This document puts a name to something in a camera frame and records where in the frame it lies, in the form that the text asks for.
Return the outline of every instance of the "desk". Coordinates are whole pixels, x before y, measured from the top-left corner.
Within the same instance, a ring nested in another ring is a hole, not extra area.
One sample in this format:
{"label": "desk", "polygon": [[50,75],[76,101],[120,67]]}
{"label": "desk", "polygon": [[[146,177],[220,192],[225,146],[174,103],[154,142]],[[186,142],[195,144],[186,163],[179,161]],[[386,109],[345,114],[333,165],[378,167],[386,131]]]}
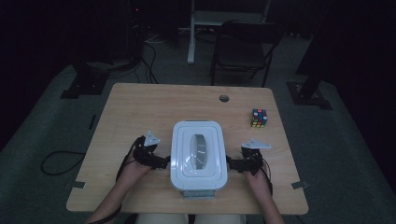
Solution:
{"label": "desk", "polygon": [[[223,103],[219,96],[230,101]],[[250,127],[252,108],[267,109],[264,128]],[[282,214],[305,214],[308,206],[302,189],[291,183],[299,176],[291,155],[274,96],[265,88],[116,84],[106,102],[77,181],[67,201],[70,211],[93,211],[114,185],[123,157],[136,137],[152,131],[161,143],[155,154],[171,154],[172,132],[181,120],[214,120],[220,124],[226,154],[242,159],[241,144],[251,138],[272,145],[262,150],[271,167],[274,200]],[[134,213],[259,214],[243,174],[228,171],[229,179],[214,199],[188,200],[175,190],[167,169],[149,171],[124,200],[122,211]]]}
{"label": "desk", "polygon": [[242,12],[226,12],[226,11],[204,11],[195,10],[195,0],[191,0],[191,29],[190,29],[190,45],[187,63],[194,63],[195,56],[195,25],[213,25],[221,26],[225,21],[265,21],[271,0],[266,0],[263,13],[242,13]]}

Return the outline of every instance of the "container lid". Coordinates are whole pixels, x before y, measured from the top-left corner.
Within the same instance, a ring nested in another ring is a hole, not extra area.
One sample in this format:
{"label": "container lid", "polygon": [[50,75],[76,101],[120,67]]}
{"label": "container lid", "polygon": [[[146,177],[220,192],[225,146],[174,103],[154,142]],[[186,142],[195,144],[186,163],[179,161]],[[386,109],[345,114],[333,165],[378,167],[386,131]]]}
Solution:
{"label": "container lid", "polygon": [[178,190],[216,190],[227,182],[221,127],[215,121],[181,121],[173,130],[171,180]]}

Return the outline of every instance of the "gray carpet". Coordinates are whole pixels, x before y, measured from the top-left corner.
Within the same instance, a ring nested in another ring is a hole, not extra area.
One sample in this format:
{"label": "gray carpet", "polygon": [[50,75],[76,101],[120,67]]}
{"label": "gray carpet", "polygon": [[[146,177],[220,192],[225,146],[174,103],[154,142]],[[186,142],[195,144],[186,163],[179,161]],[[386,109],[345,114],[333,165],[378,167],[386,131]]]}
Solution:
{"label": "gray carpet", "polygon": [[[201,35],[201,38],[213,36]],[[153,74],[162,84],[209,85],[213,45],[197,42],[195,64],[187,65],[188,38],[178,45],[153,39],[156,49]],[[296,68],[309,40],[285,36],[275,51],[266,87],[274,92],[289,138],[309,212],[284,216],[287,223],[396,223],[396,198],[378,169],[368,147],[335,87],[321,83],[320,90],[333,110],[295,105],[286,82],[304,81]],[[145,47],[150,63],[153,51]],[[65,205],[78,168],[60,175],[44,175],[40,163],[55,150],[85,152],[91,141],[92,116],[99,119],[114,83],[147,82],[145,67],[114,72],[102,95],[61,100],[63,90],[73,81],[75,71],[66,67],[55,77],[34,110],[0,154],[0,223],[82,223],[88,213],[73,213]],[[252,80],[231,75],[216,78],[216,85],[260,87],[262,73]],[[72,165],[80,156],[65,155],[51,160],[46,168],[56,172]],[[127,217],[121,214],[116,223]],[[249,216],[249,224],[262,218]]]}

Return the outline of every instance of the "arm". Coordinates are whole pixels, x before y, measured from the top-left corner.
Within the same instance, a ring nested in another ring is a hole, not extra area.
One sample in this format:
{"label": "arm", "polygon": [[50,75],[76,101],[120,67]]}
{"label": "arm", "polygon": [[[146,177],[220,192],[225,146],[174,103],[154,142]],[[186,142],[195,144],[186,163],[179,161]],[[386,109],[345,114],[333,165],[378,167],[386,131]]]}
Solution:
{"label": "arm", "polygon": [[250,172],[244,172],[247,182],[253,191],[254,196],[259,202],[264,214],[265,223],[277,224],[285,223],[276,204],[272,198],[271,191],[268,187],[268,180],[265,178],[261,170],[257,174],[252,175]]}
{"label": "arm", "polygon": [[121,206],[128,191],[149,169],[150,167],[141,165],[138,161],[127,164],[114,187],[88,218],[86,223],[98,221],[113,214]]}

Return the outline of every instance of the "black chair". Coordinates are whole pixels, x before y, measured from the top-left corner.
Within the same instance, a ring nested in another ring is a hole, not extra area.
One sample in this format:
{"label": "black chair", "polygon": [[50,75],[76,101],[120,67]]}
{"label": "black chair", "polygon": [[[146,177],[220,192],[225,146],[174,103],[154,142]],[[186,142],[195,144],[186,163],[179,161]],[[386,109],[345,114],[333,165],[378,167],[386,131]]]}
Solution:
{"label": "black chair", "polygon": [[216,37],[210,68],[211,85],[215,84],[215,70],[218,65],[227,70],[252,72],[250,79],[265,68],[262,81],[264,87],[274,48],[284,34],[284,28],[272,22],[224,22]]}

